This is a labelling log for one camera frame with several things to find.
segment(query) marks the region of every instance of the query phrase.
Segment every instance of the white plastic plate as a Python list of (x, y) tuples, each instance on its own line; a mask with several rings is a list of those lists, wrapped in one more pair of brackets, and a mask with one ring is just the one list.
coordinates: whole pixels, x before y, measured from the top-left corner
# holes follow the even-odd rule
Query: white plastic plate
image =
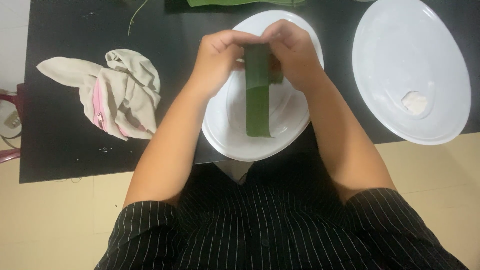
[[(234, 30), (261, 36), (274, 22), (286, 19), (309, 32), (322, 66), (322, 47), (315, 31), (302, 18), (286, 11), (256, 14)], [(273, 138), (248, 137), (246, 133), (245, 72), (232, 72), (219, 93), (210, 100), (202, 131), (221, 154), (240, 161), (266, 159), (290, 145), (310, 122), (307, 100), (287, 79), (270, 86), (270, 134)]]
[[(470, 113), (467, 66), (440, 18), (419, 0), (378, 0), (365, 13), (353, 43), (353, 73), (375, 117), (405, 140), (446, 143)], [(426, 97), (414, 115), (402, 103), (411, 91)]]

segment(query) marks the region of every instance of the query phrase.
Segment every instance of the red chair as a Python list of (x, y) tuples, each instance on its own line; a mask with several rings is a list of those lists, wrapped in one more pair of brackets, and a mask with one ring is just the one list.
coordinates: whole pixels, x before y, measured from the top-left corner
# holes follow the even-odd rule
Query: red chair
[[(20, 117), (20, 122), (23, 122), (24, 116), (24, 92), (25, 85), (17, 85), (17, 95), (0, 95), (0, 100), (11, 102), (15, 105), (18, 111), (18, 116)], [(0, 164), (7, 162), (9, 160), (14, 160), (20, 157), (20, 149), (11, 149), (11, 150), (2, 150), (0, 151)]]

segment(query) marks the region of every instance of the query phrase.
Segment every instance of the beige cloth bag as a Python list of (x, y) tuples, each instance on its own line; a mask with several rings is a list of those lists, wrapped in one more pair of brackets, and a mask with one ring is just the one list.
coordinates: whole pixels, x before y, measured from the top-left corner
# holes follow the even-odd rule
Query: beige cloth bag
[(107, 133), (151, 139), (160, 102), (160, 79), (150, 60), (128, 49), (110, 51), (107, 65), (65, 57), (41, 62), (37, 68), (56, 82), (78, 87), (85, 116)]

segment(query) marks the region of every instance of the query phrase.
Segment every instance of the black striped shirt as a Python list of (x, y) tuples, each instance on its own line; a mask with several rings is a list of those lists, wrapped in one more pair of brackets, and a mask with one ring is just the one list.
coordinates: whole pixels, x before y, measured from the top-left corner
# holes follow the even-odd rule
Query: black striped shirt
[(254, 164), (244, 185), (196, 167), (177, 209), (144, 201), (120, 213), (96, 269), (466, 269), (398, 192), (342, 206), (318, 162)]

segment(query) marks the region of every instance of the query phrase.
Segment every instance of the shirt sleeve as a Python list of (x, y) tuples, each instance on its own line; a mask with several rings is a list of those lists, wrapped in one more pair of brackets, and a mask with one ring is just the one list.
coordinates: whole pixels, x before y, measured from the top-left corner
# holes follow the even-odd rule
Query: shirt sleeve
[(172, 269), (183, 241), (177, 227), (176, 209), (166, 203), (130, 204), (117, 218), (95, 269)]
[(370, 189), (345, 205), (345, 227), (395, 269), (467, 269), (392, 189)]

